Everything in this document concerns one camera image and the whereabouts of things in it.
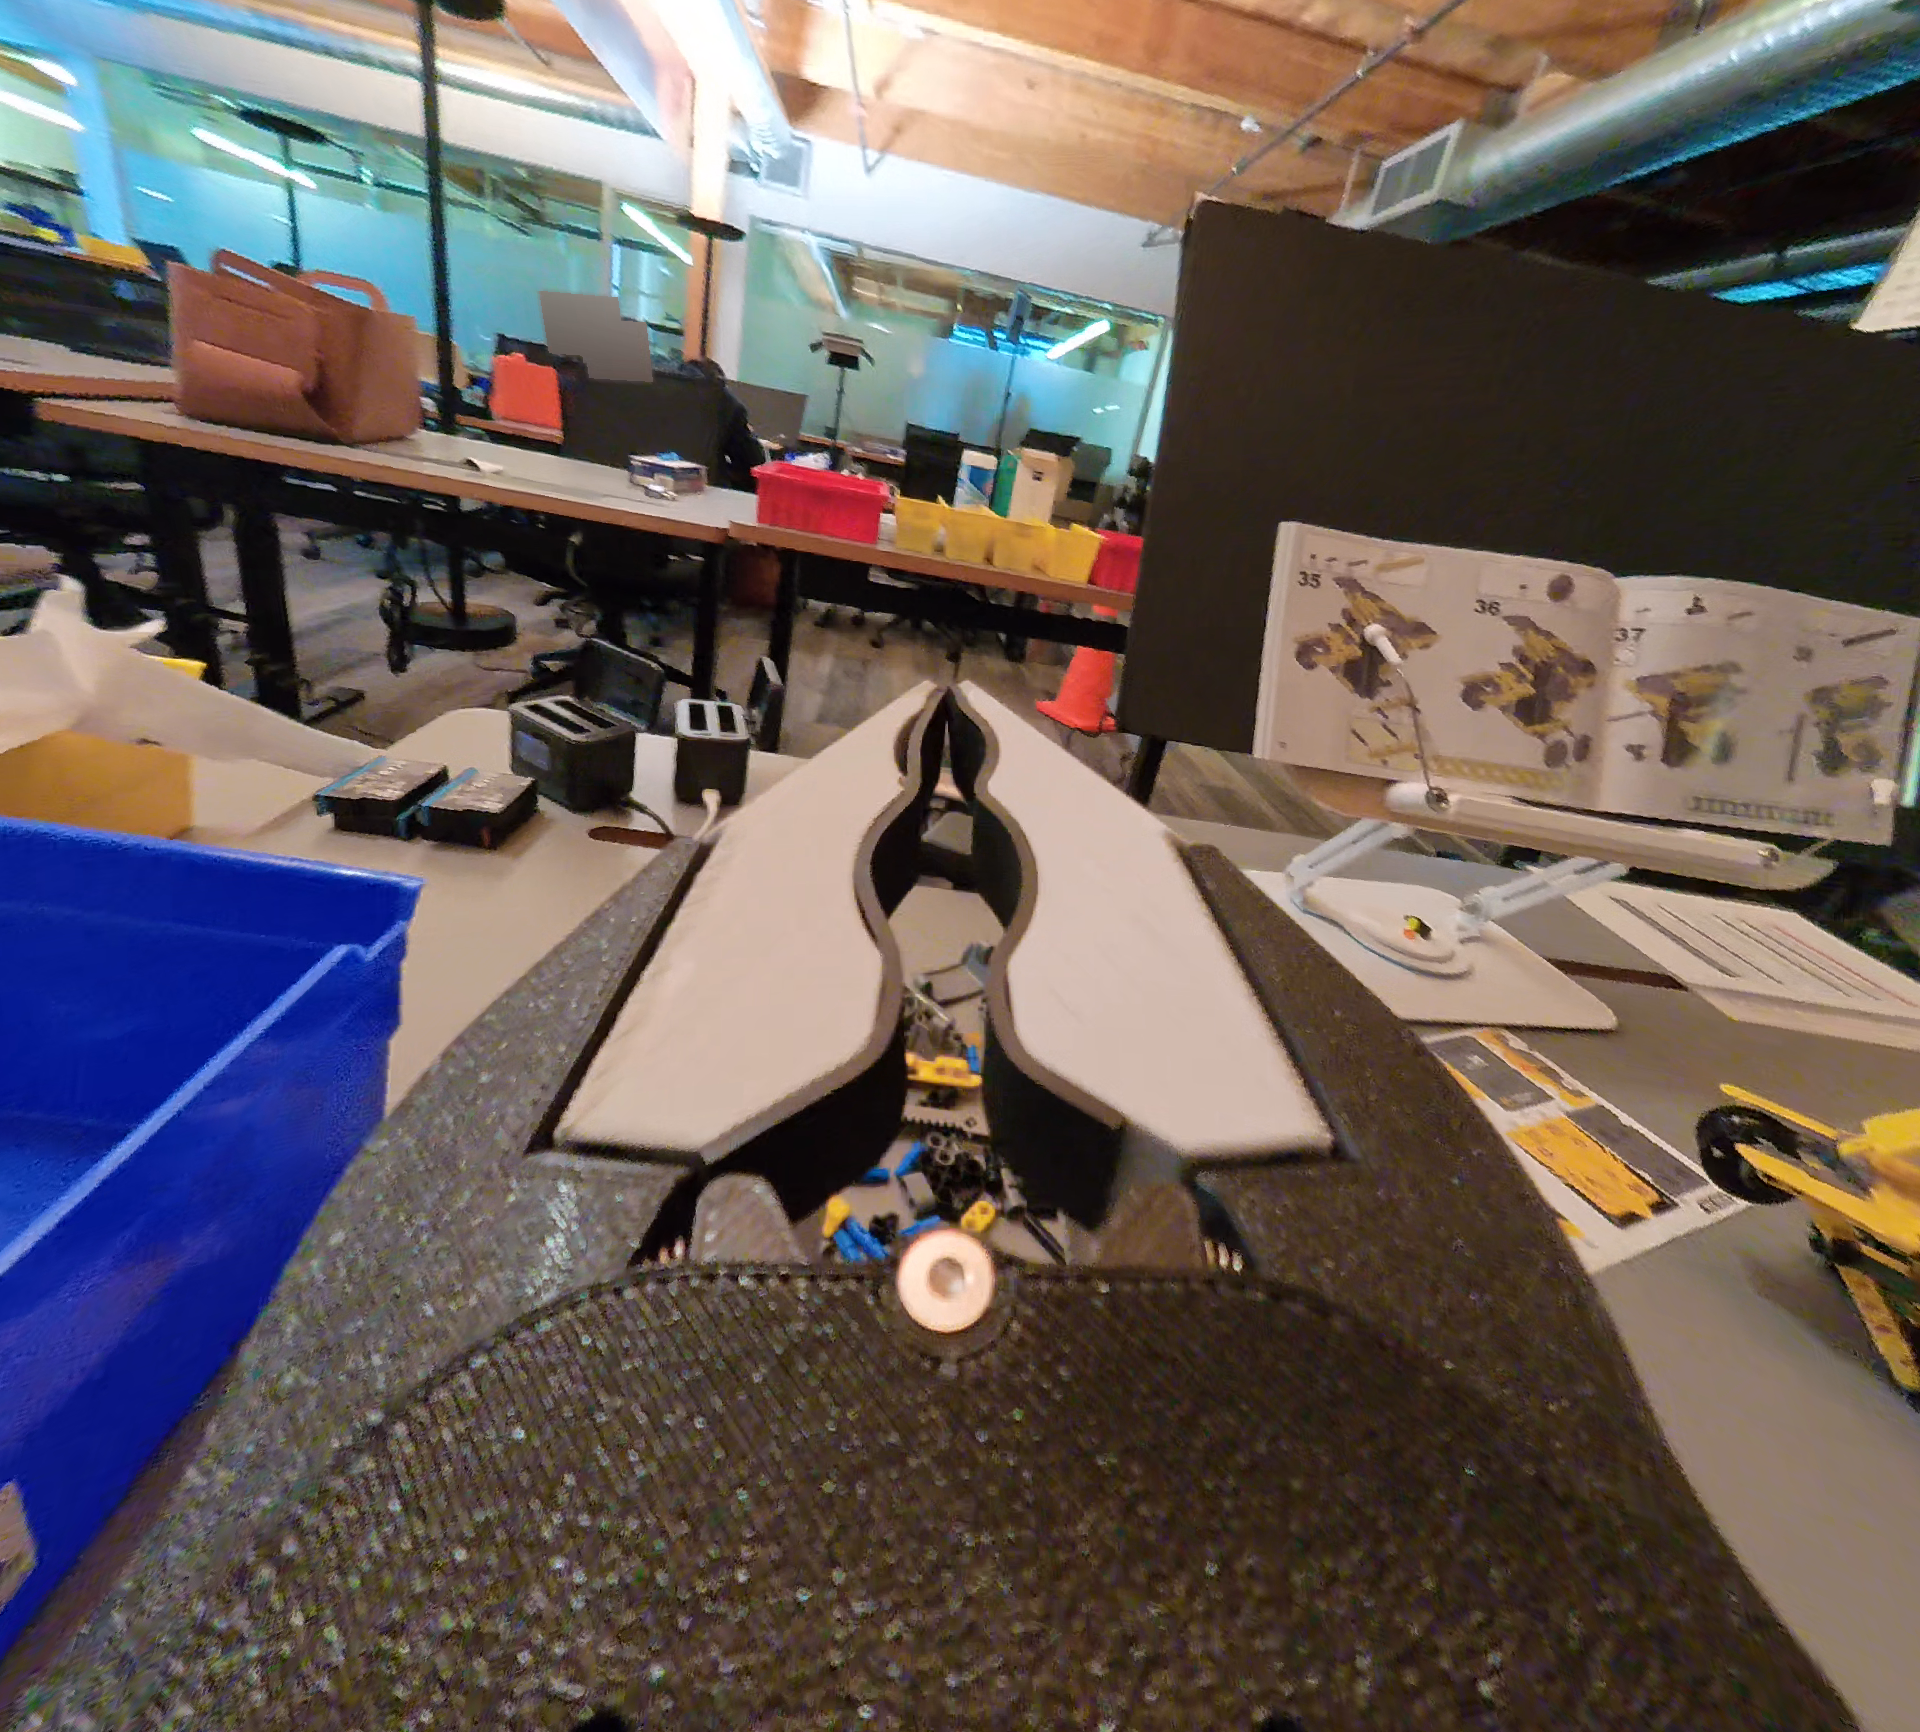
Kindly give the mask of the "brown leather bag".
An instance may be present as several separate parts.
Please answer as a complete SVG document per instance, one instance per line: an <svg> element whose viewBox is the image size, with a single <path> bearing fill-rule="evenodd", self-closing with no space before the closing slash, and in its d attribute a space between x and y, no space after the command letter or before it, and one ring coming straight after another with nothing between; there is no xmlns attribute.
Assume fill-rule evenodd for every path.
<svg viewBox="0 0 1920 1732"><path fill-rule="evenodd" d="M219 249L173 261L167 297L182 415L347 445L421 429L421 327L373 281Z"/></svg>

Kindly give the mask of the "black floor lamp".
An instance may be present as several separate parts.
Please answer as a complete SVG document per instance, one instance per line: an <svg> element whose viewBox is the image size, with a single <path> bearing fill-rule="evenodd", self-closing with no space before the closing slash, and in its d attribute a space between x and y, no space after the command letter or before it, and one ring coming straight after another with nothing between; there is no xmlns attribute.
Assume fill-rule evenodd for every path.
<svg viewBox="0 0 1920 1732"><path fill-rule="evenodd" d="M438 17L469 24L499 24L506 0L402 0L414 15L419 90L422 108L422 146L426 174L429 264L432 290L434 339L434 436L446 450L461 445L461 391L452 337L452 284L449 257L446 166L440 102ZM505 607L469 603L469 548L456 538L445 539L445 602L421 607L406 617L411 639L456 654L493 654L518 635L517 615Z"/></svg>
<svg viewBox="0 0 1920 1732"><path fill-rule="evenodd" d="M301 214L301 193L304 189L314 189L314 181L306 178L301 166L294 159L297 150L309 148L327 148L333 143L327 131L321 127L293 116L289 111L276 111L267 105L242 105L237 108L235 118L240 126L251 130L262 139L272 141L272 151L244 148L242 158L256 163L258 169L267 169L282 185L285 195L285 219L286 219L286 264L285 269L301 276L304 269L304 234L303 234L303 214Z"/></svg>
<svg viewBox="0 0 1920 1732"><path fill-rule="evenodd" d="M717 324L717 273L722 245L744 240L747 232L725 215L683 209L676 214L679 226L691 240L691 264L685 279L685 362L713 358L713 333Z"/></svg>

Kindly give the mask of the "yellow toy vehicle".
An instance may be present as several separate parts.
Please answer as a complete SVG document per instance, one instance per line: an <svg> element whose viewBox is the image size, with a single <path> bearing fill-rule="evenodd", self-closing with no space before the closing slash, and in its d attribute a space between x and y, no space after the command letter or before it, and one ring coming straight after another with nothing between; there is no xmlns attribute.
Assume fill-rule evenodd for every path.
<svg viewBox="0 0 1920 1732"><path fill-rule="evenodd" d="M1918 1112L1842 1128L1726 1084L1692 1142L1718 1192L1804 1209L1817 1260L1846 1291L1891 1385L1917 1406Z"/></svg>

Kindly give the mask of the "orange traffic cone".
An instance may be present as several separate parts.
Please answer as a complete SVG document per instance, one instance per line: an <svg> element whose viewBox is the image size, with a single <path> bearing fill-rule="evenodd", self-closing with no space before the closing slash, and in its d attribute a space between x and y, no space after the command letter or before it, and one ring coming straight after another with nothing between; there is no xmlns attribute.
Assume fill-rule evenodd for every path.
<svg viewBox="0 0 1920 1732"><path fill-rule="evenodd" d="M1102 645L1080 643L1071 651L1059 688L1040 698L1040 717L1071 734L1100 738L1119 729L1114 712L1120 655Z"/></svg>

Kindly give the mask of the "yellow box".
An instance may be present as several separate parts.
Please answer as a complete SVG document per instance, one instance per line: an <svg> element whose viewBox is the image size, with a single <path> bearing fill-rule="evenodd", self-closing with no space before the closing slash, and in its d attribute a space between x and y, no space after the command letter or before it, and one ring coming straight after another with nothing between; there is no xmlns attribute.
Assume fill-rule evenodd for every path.
<svg viewBox="0 0 1920 1732"><path fill-rule="evenodd" d="M189 753L154 742L55 731L2 752L2 816L179 838L197 821Z"/></svg>

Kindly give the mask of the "black divider panel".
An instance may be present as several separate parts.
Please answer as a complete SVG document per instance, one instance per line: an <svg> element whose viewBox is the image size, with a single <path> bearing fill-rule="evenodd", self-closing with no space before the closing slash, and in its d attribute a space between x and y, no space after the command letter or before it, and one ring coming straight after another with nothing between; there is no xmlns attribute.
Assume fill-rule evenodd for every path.
<svg viewBox="0 0 1920 1732"><path fill-rule="evenodd" d="M1142 739L1252 749L1285 520L1918 610L1917 344L1208 200L1167 363Z"/></svg>

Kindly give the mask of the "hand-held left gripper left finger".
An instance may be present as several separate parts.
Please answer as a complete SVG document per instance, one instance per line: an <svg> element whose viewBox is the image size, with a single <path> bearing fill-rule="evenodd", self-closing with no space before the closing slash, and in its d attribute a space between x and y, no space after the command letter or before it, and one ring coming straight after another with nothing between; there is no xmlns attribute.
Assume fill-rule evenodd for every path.
<svg viewBox="0 0 1920 1732"><path fill-rule="evenodd" d="M555 1122L574 1153L826 1199L896 1139L912 890L946 753L922 684L715 832Z"/></svg>

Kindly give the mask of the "grey monitor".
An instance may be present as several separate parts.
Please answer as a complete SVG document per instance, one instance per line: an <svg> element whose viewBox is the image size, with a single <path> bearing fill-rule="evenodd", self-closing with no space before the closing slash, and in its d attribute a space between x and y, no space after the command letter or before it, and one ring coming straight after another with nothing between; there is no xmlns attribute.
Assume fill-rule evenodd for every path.
<svg viewBox="0 0 1920 1732"><path fill-rule="evenodd" d="M655 339L644 319L623 312L613 293L541 290L543 341L555 358L576 358L598 381L655 380Z"/></svg>

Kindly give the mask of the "pile of small toy parts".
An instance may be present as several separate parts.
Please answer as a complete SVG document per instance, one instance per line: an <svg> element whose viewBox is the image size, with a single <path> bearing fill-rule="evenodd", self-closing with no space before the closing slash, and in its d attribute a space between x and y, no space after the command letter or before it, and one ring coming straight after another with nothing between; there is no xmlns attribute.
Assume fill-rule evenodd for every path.
<svg viewBox="0 0 1920 1732"><path fill-rule="evenodd" d="M937 1230L958 1230L1000 1257L1069 1261L1060 1215L1027 1196L987 1110L988 979L994 946L910 975L902 1015L906 1096L877 1163L831 1196L811 1232L823 1264L887 1264Z"/></svg>

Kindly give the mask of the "yellow and black sticker sheet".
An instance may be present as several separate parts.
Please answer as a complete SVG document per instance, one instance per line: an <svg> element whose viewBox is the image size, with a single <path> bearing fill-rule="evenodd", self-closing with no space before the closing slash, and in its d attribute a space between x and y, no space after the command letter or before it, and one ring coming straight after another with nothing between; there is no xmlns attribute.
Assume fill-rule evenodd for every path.
<svg viewBox="0 0 1920 1732"><path fill-rule="evenodd" d="M1733 1219L1746 1204L1684 1152L1502 1025L1425 1044L1505 1139L1591 1276Z"/></svg>

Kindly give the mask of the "white book stand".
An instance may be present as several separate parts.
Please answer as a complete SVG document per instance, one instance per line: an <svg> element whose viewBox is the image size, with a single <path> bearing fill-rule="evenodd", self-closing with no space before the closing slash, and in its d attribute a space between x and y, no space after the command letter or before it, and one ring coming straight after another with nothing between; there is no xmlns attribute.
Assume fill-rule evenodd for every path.
<svg viewBox="0 0 1920 1732"><path fill-rule="evenodd" d="M1610 1031L1619 1015L1500 928L1505 919L1620 879L1633 867L1784 892L1804 890L1835 867L1818 851L1789 851L1751 834L1642 823L1462 784L1306 766L1290 774L1349 825L1297 854L1287 870L1258 873L1257 883L1395 1015L1417 1025ZM1523 847L1548 862L1505 877L1484 871L1462 896L1350 873L1361 860L1420 832Z"/></svg>

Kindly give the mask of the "toy instruction booklet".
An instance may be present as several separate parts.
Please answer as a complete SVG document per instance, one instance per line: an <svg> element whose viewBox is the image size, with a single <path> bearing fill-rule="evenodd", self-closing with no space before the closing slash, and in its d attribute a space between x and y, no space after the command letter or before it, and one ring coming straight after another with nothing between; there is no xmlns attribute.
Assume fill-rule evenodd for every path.
<svg viewBox="0 0 1920 1732"><path fill-rule="evenodd" d="M1285 520L1252 752L1884 847L1915 698L1911 614Z"/></svg>

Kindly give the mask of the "black tripod stand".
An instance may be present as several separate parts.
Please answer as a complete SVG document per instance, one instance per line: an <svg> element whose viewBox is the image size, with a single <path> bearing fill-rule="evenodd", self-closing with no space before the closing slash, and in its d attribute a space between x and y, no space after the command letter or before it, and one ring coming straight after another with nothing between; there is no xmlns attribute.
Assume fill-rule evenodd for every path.
<svg viewBox="0 0 1920 1732"><path fill-rule="evenodd" d="M848 385L850 378L859 372L873 370L877 366L877 353L868 341L857 333L844 329L825 329L809 345L809 351L823 358L825 366L833 370L833 405L829 420L829 447L839 458L844 445L844 418L848 404Z"/></svg>

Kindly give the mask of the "long office table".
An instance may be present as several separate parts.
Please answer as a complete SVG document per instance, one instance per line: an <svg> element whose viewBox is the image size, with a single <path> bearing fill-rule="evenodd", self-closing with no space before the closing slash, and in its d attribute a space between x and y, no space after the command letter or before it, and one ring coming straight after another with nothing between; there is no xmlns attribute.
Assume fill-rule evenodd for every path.
<svg viewBox="0 0 1920 1732"><path fill-rule="evenodd" d="M942 553L859 544L787 526L737 521L737 548L777 553L778 584L767 657L791 669L803 600L875 615L905 615L958 633L952 657L973 635L996 635L1010 659L1030 642L1123 655L1135 596L1089 582L951 560Z"/></svg>
<svg viewBox="0 0 1920 1732"><path fill-rule="evenodd" d="M576 557L578 590L606 603L632 590L638 539L695 545L701 574L691 666L667 671L695 698L720 696L725 549L733 528L752 517L752 495L725 487L657 495L611 466L530 447L487 447L474 437L438 431L374 445L337 445L210 423L156 399L38 396L34 407L42 423L140 445L142 483L156 515L156 549L187 579L180 622L195 642L204 638L206 588L199 572L201 549L180 511L190 499L230 508L253 693L270 712L306 715L278 520L345 524L361 517L445 548L445 623L466 615L469 552L506 556L512 544L533 538L527 520L606 530L598 572L590 572L586 556Z"/></svg>

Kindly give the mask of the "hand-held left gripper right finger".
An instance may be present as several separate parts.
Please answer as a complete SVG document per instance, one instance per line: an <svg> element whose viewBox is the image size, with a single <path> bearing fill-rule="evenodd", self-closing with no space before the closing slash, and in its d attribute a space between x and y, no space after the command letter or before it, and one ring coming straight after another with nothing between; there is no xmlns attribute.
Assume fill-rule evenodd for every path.
<svg viewBox="0 0 1920 1732"><path fill-rule="evenodd" d="M981 688L948 690L948 763L999 923L983 1102L1027 1193L1104 1226L1132 1189L1331 1159L1337 1128L1185 846Z"/></svg>

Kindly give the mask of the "blue plastic bin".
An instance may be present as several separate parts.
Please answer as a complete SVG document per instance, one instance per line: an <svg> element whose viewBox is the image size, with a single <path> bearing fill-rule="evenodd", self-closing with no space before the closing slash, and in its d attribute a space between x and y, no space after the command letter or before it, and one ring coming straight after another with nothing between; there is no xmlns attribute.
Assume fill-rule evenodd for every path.
<svg viewBox="0 0 1920 1732"><path fill-rule="evenodd" d="M2 1645L381 1123L421 879L4 821Z"/></svg>

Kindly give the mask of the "large black battery charger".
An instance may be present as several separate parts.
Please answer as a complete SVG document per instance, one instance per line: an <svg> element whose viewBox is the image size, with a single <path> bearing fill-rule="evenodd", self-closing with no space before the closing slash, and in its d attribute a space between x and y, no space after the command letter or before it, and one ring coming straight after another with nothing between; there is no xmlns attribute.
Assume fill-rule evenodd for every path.
<svg viewBox="0 0 1920 1732"><path fill-rule="evenodd" d="M510 771L571 812L623 807L637 779L638 738L660 717L669 669L650 654L588 639L571 684L508 707Z"/></svg>

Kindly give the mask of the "white crumpled wrapping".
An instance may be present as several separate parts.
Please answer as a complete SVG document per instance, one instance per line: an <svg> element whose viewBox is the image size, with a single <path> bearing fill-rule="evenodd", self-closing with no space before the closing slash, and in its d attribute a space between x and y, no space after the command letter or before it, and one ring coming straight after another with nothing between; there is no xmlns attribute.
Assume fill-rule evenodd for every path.
<svg viewBox="0 0 1920 1732"><path fill-rule="evenodd" d="M2 639L2 749L58 731L152 743L197 760L261 762L321 779L371 762L371 745L330 736L197 680L142 649L161 625L104 629L84 588L61 577L41 592L21 633Z"/></svg>

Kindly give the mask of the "printed paper sheets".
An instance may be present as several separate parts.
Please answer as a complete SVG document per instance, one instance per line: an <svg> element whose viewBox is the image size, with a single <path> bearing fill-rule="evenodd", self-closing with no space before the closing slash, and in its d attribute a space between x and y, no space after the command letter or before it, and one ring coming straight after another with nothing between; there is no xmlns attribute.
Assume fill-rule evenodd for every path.
<svg viewBox="0 0 1920 1732"><path fill-rule="evenodd" d="M1917 1031L1917 977L1794 910L1624 879L1586 885L1573 906L1723 1010Z"/></svg>

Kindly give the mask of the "silver air duct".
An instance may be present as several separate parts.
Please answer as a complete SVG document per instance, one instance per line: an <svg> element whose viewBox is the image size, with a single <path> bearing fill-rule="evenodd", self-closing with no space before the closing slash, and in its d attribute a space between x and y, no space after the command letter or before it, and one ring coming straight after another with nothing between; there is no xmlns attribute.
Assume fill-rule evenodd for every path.
<svg viewBox="0 0 1920 1732"><path fill-rule="evenodd" d="M1349 232L1457 241L1899 88L1918 0L1766 0L1542 111L1444 126L1380 161L1333 215Z"/></svg>

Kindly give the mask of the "small black battery charger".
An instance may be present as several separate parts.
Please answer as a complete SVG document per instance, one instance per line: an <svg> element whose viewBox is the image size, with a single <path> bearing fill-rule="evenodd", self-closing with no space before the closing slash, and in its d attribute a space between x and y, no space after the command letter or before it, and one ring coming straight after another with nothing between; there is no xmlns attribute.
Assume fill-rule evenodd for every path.
<svg viewBox="0 0 1920 1732"><path fill-rule="evenodd" d="M726 698L685 698L675 707L675 800L734 807L747 796L756 727L752 712Z"/></svg>

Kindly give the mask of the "red plastic bin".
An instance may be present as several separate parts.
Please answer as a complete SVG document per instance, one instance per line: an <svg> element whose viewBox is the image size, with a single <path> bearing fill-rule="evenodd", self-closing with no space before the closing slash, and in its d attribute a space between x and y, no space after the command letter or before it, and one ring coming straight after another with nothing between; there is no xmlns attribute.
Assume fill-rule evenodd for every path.
<svg viewBox="0 0 1920 1732"><path fill-rule="evenodd" d="M895 508L889 482L794 460L769 460L752 472L756 521L797 534L877 545Z"/></svg>

